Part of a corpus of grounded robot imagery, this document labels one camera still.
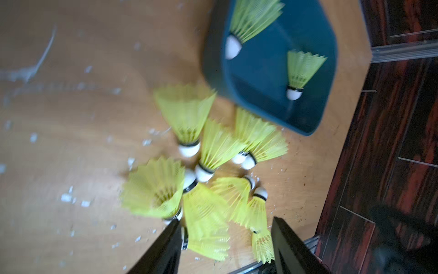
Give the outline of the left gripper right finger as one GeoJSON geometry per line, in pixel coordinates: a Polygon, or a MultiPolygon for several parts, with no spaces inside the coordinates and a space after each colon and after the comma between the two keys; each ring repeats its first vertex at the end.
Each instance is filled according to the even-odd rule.
{"type": "Polygon", "coordinates": [[[329,274],[287,222],[273,218],[271,238],[278,274],[329,274]]]}

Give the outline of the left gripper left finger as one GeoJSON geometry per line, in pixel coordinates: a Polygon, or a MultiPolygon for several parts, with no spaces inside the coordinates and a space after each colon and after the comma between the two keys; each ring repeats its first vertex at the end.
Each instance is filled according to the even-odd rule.
{"type": "Polygon", "coordinates": [[[128,274],[178,273],[182,242],[181,224],[173,220],[128,274]]]}

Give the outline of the teal plastic storage box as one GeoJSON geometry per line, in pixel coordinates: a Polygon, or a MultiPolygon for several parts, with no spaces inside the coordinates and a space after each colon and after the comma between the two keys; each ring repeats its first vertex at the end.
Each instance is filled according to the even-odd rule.
{"type": "Polygon", "coordinates": [[[282,15],[244,43],[233,59],[225,57],[235,1],[216,1],[206,35],[202,70],[210,87],[242,108],[298,134],[318,128],[335,78],[336,36],[319,1],[285,1],[282,15]],[[286,89],[287,52],[326,57],[297,100],[286,89]]]}

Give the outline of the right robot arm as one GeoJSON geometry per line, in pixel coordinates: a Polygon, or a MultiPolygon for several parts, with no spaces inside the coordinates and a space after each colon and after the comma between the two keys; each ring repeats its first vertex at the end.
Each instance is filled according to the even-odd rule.
{"type": "Polygon", "coordinates": [[[370,210],[381,242],[373,249],[383,274],[436,274],[438,227],[395,208],[377,204],[370,210]]]}

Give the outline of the yellow shuttlecock centre pile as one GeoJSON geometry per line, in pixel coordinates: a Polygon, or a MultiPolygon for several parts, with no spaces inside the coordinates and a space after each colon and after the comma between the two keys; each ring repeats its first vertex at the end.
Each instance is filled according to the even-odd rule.
{"type": "Polygon", "coordinates": [[[182,205],[185,218],[182,248],[224,261],[230,250],[227,202],[200,183],[194,171],[185,169],[182,205]]]}

